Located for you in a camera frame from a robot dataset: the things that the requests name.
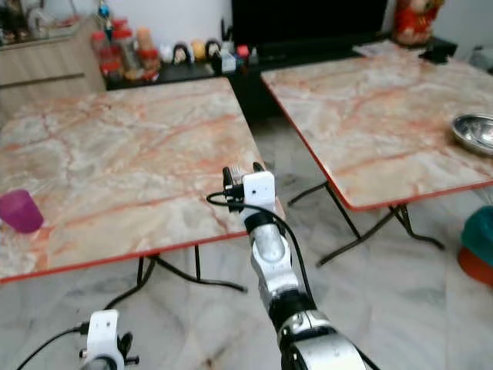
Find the purple plastic cup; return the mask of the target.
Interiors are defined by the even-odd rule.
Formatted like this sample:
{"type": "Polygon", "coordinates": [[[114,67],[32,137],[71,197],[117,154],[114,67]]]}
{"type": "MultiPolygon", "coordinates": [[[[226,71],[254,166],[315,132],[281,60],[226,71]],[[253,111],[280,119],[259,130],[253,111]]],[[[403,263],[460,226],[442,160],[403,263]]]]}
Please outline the purple plastic cup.
{"type": "Polygon", "coordinates": [[[0,219],[21,234],[39,231],[45,222],[38,204],[24,188],[0,196],[0,219]]]}

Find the beige lid plastic jar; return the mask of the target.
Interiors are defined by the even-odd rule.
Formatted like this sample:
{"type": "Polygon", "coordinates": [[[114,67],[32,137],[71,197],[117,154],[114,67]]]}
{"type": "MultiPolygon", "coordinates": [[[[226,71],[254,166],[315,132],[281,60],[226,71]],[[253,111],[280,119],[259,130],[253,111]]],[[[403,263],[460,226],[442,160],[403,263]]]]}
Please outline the beige lid plastic jar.
{"type": "Polygon", "coordinates": [[[135,32],[135,39],[138,52],[155,52],[157,49],[148,27],[138,27],[135,32]]]}

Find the teal plastic stool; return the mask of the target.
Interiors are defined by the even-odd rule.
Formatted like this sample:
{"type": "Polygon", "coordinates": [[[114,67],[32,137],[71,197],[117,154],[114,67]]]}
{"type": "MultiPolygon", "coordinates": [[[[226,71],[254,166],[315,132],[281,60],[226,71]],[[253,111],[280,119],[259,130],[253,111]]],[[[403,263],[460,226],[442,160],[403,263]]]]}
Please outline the teal plastic stool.
{"type": "Polygon", "coordinates": [[[462,246],[493,267],[493,205],[480,207],[465,221],[462,246]]]}

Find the light wooden cabinet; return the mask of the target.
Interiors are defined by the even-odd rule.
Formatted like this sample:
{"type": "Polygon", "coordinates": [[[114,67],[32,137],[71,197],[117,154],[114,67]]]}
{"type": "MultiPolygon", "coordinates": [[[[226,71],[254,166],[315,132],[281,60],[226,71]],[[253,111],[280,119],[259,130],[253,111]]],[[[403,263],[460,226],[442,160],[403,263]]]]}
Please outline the light wooden cabinet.
{"type": "Polygon", "coordinates": [[[0,47],[0,112],[13,116],[29,103],[106,91],[89,37],[98,18],[85,15],[64,35],[0,47]]]}

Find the small black box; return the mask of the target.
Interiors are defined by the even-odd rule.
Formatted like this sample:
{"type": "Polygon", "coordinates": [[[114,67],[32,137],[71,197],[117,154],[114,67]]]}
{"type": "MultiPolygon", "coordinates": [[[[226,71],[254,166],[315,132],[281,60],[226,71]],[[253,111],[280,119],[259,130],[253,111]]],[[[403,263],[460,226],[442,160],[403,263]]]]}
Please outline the small black box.
{"type": "Polygon", "coordinates": [[[434,40],[427,45],[426,49],[418,57],[434,65],[446,64],[457,52],[457,48],[458,45],[453,42],[434,40]]]}

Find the orange plastic stool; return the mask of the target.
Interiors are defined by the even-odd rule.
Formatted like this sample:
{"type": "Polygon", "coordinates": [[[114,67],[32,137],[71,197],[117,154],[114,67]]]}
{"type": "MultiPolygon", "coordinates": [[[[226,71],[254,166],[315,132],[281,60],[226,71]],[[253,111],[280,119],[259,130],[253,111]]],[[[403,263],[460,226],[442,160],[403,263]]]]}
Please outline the orange plastic stool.
{"type": "Polygon", "coordinates": [[[493,287],[493,265],[463,247],[457,254],[458,265],[473,281],[493,287]]]}

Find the marble top folding table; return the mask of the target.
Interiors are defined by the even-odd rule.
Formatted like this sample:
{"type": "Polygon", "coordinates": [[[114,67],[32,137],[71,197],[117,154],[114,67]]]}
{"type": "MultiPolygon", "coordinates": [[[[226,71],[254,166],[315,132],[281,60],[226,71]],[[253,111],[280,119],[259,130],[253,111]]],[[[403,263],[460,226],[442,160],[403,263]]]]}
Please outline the marble top folding table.
{"type": "Polygon", "coordinates": [[[453,134],[459,116],[493,119],[493,76],[480,69],[397,52],[260,77],[341,210],[384,210],[359,244],[391,220],[413,235],[412,202],[493,186],[493,158],[465,149],[453,134]]]}
{"type": "Polygon", "coordinates": [[[28,191],[45,222],[2,229],[1,281],[242,237],[206,197],[261,159],[224,78],[25,106],[1,130],[1,190],[28,191]]]}

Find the dark bronze figurine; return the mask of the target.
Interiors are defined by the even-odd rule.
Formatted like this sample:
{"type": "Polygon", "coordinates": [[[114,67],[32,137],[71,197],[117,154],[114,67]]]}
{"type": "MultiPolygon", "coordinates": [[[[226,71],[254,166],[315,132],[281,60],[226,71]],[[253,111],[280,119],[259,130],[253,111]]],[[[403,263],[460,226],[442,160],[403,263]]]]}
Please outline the dark bronze figurine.
{"type": "Polygon", "coordinates": [[[29,31],[22,0],[2,0],[0,24],[4,45],[31,42],[32,34],[29,31]]]}

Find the blue slim figurine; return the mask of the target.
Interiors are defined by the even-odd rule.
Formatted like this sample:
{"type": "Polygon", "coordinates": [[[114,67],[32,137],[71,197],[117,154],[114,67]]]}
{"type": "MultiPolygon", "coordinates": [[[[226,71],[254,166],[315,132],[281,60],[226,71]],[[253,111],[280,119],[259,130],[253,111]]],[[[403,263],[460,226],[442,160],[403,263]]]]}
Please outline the blue slim figurine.
{"type": "Polygon", "coordinates": [[[96,14],[99,15],[102,22],[102,30],[108,40],[112,40],[114,25],[112,22],[112,9],[110,9],[108,0],[98,0],[98,7],[96,7],[96,14]]]}

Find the black mouse toy figure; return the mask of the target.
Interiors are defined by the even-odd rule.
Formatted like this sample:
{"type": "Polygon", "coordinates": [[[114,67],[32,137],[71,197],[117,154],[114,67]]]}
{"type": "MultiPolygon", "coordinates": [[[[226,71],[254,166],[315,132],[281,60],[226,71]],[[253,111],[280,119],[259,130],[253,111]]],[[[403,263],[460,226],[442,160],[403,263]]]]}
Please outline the black mouse toy figure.
{"type": "Polygon", "coordinates": [[[176,43],[173,46],[173,65],[189,65],[193,63],[193,54],[186,43],[176,43]]]}

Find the stainless steel bowl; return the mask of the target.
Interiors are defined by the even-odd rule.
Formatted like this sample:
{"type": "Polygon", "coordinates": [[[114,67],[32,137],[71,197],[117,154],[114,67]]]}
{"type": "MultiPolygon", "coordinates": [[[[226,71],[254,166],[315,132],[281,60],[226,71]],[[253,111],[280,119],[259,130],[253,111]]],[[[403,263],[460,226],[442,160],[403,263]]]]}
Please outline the stainless steel bowl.
{"type": "Polygon", "coordinates": [[[493,158],[493,114],[466,113],[451,121],[458,144],[483,157],[493,158]]]}

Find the black television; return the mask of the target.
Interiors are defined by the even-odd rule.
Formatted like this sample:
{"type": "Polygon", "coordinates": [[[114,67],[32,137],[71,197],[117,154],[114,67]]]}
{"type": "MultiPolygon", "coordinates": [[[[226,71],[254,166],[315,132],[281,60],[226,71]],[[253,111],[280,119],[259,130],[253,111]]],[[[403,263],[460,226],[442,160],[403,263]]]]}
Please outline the black television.
{"type": "Polygon", "coordinates": [[[231,0],[233,40],[273,45],[376,34],[388,0],[231,0]]]}

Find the black TV console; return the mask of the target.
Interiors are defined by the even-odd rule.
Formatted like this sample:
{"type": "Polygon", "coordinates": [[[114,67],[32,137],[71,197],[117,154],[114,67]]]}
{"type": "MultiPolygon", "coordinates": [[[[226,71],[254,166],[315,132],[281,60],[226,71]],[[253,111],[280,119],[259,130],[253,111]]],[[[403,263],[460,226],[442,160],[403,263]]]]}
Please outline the black TV console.
{"type": "Polygon", "coordinates": [[[214,72],[211,65],[163,65],[162,69],[151,74],[148,79],[128,81],[126,79],[105,79],[106,89],[134,89],[139,87],[150,87],[169,83],[182,83],[196,81],[213,77],[223,77],[233,88],[233,92],[249,121],[258,119],[272,119],[272,117],[283,117],[284,112],[275,102],[274,96],[264,85],[260,74],[269,70],[285,69],[300,65],[309,65],[318,62],[331,62],[343,59],[356,59],[359,53],[353,50],[339,50],[339,52],[325,52],[321,54],[307,54],[289,59],[278,59],[273,61],[261,61],[258,64],[246,65],[236,71],[229,73],[214,72]]]}

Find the red lid plastic jar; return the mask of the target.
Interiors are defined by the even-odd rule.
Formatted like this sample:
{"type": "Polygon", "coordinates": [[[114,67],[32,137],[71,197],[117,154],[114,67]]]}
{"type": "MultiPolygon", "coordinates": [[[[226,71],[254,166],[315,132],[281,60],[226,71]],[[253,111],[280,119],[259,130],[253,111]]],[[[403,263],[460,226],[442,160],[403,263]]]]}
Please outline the red lid plastic jar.
{"type": "Polygon", "coordinates": [[[112,43],[104,31],[95,31],[89,36],[89,45],[96,56],[96,64],[102,73],[106,73],[106,65],[112,63],[112,43]]]}
{"type": "Polygon", "coordinates": [[[133,30],[128,27],[116,27],[112,31],[113,48],[119,57],[124,70],[132,72],[139,69],[139,59],[133,46],[133,30]]]}
{"type": "Polygon", "coordinates": [[[162,67],[161,54],[157,49],[138,49],[138,54],[143,65],[143,78],[155,80],[162,67]]]}

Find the red robed figurine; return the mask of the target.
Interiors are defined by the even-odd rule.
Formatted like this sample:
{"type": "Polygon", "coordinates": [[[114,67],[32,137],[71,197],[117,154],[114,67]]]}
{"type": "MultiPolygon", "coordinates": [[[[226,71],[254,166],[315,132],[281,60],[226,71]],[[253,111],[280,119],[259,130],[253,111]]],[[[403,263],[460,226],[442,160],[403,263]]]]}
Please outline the red robed figurine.
{"type": "Polygon", "coordinates": [[[425,45],[431,38],[432,24],[446,0],[397,0],[392,38],[399,45],[425,45]]]}

